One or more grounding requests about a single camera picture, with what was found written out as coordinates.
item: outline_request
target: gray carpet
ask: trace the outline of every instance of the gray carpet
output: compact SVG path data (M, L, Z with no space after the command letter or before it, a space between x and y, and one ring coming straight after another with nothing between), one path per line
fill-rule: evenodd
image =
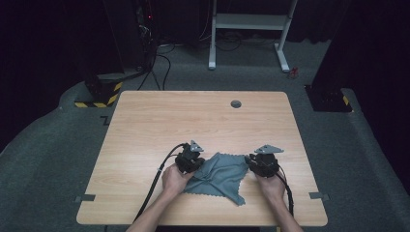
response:
M217 68L208 70L207 49L164 46L159 53L172 67L165 90L282 91L288 95L310 165L325 201L329 223L306 231L410 231L410 200L390 167L352 90L343 89L354 112L314 112L304 85L313 80L329 43L286 43L296 79L281 72L271 43L217 50ZM231 43L219 43L229 48ZM154 72L162 84L167 70L158 57ZM124 82L136 90L143 77ZM0 157L0 231L103 231L103 225L76 222L84 193L103 144L110 108L76 108L83 83L70 88L60 105L23 130ZM156 90L150 74L141 90ZM125 231L127 225L109 226ZM274 228L261 228L273 231Z

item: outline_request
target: dark curtain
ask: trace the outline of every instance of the dark curtain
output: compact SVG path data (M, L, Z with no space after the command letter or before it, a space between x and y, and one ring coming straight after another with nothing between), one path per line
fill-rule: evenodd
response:
M300 0L287 36L291 42L310 39L314 44L331 40L350 0Z

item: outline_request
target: shelf leg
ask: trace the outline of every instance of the shelf leg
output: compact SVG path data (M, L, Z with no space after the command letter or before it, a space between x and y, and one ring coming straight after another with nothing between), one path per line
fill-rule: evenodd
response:
M287 19L283 26L283 31L280 36L280 41L279 43L275 43L275 51L277 52L278 59L280 62L280 67L284 73L289 73L290 69L289 69L289 66L287 65L286 58L284 57L283 46L284 46L284 42L286 41L287 33L289 32L290 23L292 22L293 13L295 12L297 3L298 3L298 0L292 0L289 13L287 14Z
M212 13L212 35L211 45L209 49L209 69L214 70L217 67L217 51L215 47L215 40L217 34L217 0L214 0L214 9Z

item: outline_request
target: forearm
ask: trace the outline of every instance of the forearm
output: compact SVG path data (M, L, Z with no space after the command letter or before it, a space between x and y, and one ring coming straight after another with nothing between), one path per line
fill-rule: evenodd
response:
M283 232L300 232L303 231L298 222L290 215L283 199L268 199L270 207L278 221L281 231Z
M129 227L127 232L154 232L161 215L176 196L162 192L144 213Z

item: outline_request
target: table top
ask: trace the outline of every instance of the table top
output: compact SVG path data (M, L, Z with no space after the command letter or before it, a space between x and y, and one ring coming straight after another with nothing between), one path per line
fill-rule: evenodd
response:
M242 106L234 108L232 101ZM318 189L286 94L234 91L123 92L85 192L95 199L81 202L77 221L131 224L166 155L191 140L204 149L205 160L217 152L252 154L265 144L283 149L276 157L293 193L295 219L303 226L327 223L321 199L309 197ZM148 205L161 189L160 179ZM277 225L251 171L239 194L243 206L225 197L182 193L160 225Z

